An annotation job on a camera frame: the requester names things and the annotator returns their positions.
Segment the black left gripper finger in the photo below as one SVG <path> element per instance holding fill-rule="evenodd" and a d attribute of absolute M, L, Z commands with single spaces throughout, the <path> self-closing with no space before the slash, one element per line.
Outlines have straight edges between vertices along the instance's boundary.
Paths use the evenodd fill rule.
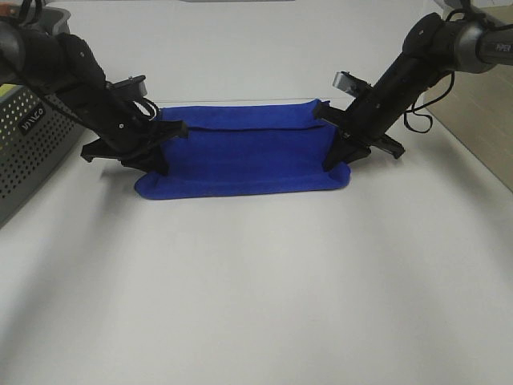
<path fill-rule="evenodd" d="M 328 172 L 338 164 L 349 164 L 363 159 L 371 153 L 370 146 L 352 136 L 336 135 L 322 162 L 323 170 Z"/>

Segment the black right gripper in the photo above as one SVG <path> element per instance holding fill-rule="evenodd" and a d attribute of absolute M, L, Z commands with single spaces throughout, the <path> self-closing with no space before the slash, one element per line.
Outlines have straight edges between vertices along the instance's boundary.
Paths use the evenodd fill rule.
<path fill-rule="evenodd" d="M 381 149 L 397 159 L 403 154 L 403 146 L 386 135 L 392 114 L 385 110 L 373 87 L 357 98 L 347 109 L 341 110 L 326 102 L 317 103 L 314 117 L 336 127 L 336 135 L 352 136 L 361 142 Z"/>

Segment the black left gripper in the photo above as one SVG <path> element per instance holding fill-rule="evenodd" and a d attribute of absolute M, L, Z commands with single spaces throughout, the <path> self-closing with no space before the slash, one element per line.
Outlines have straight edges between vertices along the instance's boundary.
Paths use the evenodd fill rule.
<path fill-rule="evenodd" d="M 80 83 L 59 92 L 59 100 L 98 136 L 83 146 L 81 157 L 88 162 L 117 160 L 127 168 L 166 176 L 169 166 L 160 145 L 171 138 L 186 138 L 186 123 L 162 120 L 160 109 L 146 96 L 113 95 L 107 89 L 109 83 L 102 87 Z"/>

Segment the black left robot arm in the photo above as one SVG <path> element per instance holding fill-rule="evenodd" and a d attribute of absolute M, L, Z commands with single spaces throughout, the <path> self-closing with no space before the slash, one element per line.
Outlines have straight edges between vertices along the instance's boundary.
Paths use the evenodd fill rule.
<path fill-rule="evenodd" d="M 370 151 L 326 101 L 160 109 L 147 98 L 144 77 L 109 82 L 82 38 L 36 22 L 2 18 L 1 80 L 56 97 L 57 111 L 93 131 L 84 160 L 115 160 L 160 178 L 322 172 Z"/>

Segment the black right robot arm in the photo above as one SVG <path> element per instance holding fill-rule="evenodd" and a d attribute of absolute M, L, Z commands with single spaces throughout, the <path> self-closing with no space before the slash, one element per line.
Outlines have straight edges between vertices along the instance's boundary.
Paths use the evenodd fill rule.
<path fill-rule="evenodd" d="M 431 13 L 412 27 L 400 55 L 374 85 L 347 71 L 336 74 L 333 85 L 353 96 L 353 102 L 345 110 L 320 102 L 313 110 L 315 118 L 336 128 L 324 169 L 365 158 L 372 148 L 399 158 L 405 149 L 386 132 L 398 118 L 408 124 L 410 114 L 422 114 L 417 104 L 422 93 L 458 72 L 480 74 L 512 64 L 510 24 L 469 1 L 450 6 L 445 18 Z"/>

